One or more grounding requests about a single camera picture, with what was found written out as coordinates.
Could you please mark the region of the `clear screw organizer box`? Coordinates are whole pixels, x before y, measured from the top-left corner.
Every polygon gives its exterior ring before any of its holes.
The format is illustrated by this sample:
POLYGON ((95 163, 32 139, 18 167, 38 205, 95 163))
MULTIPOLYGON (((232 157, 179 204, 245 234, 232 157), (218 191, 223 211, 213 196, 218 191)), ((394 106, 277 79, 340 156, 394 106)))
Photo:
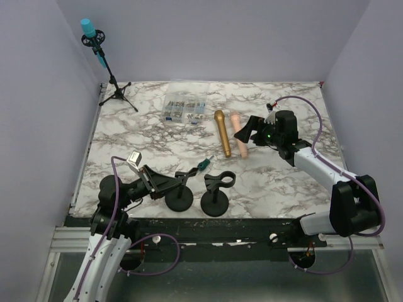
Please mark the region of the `clear screw organizer box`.
POLYGON ((209 82, 171 81, 161 110, 163 122, 200 124, 205 117, 209 82))

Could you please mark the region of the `black round-base mic stand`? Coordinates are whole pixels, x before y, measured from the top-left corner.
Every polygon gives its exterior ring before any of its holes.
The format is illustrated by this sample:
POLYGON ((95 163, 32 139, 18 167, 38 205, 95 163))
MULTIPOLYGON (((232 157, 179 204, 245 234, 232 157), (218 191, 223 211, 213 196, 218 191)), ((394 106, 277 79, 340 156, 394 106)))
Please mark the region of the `black round-base mic stand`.
POLYGON ((222 216, 229 208, 229 199, 221 188, 231 188, 236 182, 236 175, 231 171, 213 176, 204 175, 206 192, 201 197, 202 211, 211 217, 222 216))

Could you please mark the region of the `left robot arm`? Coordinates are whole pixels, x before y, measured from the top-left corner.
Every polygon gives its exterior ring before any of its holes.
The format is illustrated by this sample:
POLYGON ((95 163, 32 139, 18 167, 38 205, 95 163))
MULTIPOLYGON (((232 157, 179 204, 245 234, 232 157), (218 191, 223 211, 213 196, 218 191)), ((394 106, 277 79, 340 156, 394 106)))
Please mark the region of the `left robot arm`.
POLYGON ((123 183, 115 172, 99 185, 98 208, 91 218, 89 243, 81 267, 65 301, 104 301, 120 262, 128 249, 139 243, 139 232, 127 223, 125 208, 131 200, 147 195, 161 198, 185 182, 186 174, 174 177, 154 172, 147 165, 131 166, 139 176, 123 183))

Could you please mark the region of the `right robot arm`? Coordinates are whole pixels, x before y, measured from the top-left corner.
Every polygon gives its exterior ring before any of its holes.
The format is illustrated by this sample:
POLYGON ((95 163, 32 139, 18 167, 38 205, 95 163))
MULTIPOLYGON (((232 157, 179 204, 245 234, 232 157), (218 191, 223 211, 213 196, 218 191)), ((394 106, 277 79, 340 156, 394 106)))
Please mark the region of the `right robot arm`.
POLYGON ((243 143, 252 141, 257 146, 273 147, 283 160, 306 172, 330 192, 328 212, 301 217, 300 225, 290 230, 294 245, 302 247, 319 233, 348 237, 381 224, 381 212, 374 202, 377 197, 374 179, 323 163, 319 154, 313 153, 311 144, 299 138, 293 111, 277 111, 273 121, 251 116, 234 136, 243 143))

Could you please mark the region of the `gold microphone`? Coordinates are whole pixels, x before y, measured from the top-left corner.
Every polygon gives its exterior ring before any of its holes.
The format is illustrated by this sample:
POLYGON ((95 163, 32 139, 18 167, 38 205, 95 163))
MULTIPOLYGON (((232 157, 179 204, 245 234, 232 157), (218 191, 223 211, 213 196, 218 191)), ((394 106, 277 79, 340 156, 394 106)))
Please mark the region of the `gold microphone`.
POLYGON ((229 138, 228 138, 227 129, 226 129, 226 125, 225 125, 225 115, 222 110, 215 111, 214 120, 216 121, 216 124, 218 127, 224 155, 226 158, 229 158, 229 157, 231 157, 231 149, 230 149, 229 138))

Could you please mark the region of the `blue microphone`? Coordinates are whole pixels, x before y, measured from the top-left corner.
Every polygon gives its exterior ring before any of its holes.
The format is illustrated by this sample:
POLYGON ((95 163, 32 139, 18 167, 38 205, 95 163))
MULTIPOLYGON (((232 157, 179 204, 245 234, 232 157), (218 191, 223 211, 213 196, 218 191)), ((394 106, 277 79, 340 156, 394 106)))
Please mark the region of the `blue microphone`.
POLYGON ((87 18, 81 20, 81 28, 84 33, 81 38, 82 44, 91 48, 100 64, 106 68, 105 53, 101 48, 101 44, 105 40, 105 34, 101 30, 97 30, 92 21, 87 18))

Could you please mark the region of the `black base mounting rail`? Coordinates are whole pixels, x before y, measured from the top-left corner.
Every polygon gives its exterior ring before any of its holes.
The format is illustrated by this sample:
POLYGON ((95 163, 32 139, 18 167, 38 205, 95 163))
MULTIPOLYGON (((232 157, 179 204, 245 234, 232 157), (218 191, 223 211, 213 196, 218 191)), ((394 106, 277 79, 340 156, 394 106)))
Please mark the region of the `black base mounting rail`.
POLYGON ((296 258, 311 266, 315 252, 328 247, 325 235, 305 235, 287 218, 131 218, 113 226, 106 220, 69 218, 68 226, 89 227, 86 252, 96 262, 107 258, 146 262, 235 262, 296 258))

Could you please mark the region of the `black tripod mic stand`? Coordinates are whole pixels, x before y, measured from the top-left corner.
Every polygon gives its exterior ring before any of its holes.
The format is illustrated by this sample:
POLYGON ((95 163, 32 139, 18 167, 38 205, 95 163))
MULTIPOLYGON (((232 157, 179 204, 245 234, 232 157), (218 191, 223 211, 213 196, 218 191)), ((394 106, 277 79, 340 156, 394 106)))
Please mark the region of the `black tripod mic stand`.
POLYGON ((108 71, 108 73, 110 75, 109 83, 114 86, 115 92, 110 97, 106 98, 104 101, 101 101, 99 103, 99 107, 103 106, 105 103, 107 103, 111 99, 117 99, 117 100, 127 102, 134 109, 134 111, 137 113, 138 109, 125 97, 126 88, 131 86, 132 83, 128 82, 125 86, 120 87, 118 85, 118 83, 117 83, 117 80, 116 80, 115 76, 113 75, 113 73, 112 73, 112 71, 110 69, 109 64, 106 61, 106 57, 105 57, 105 62, 106 62, 106 69, 107 69, 107 71, 108 71))

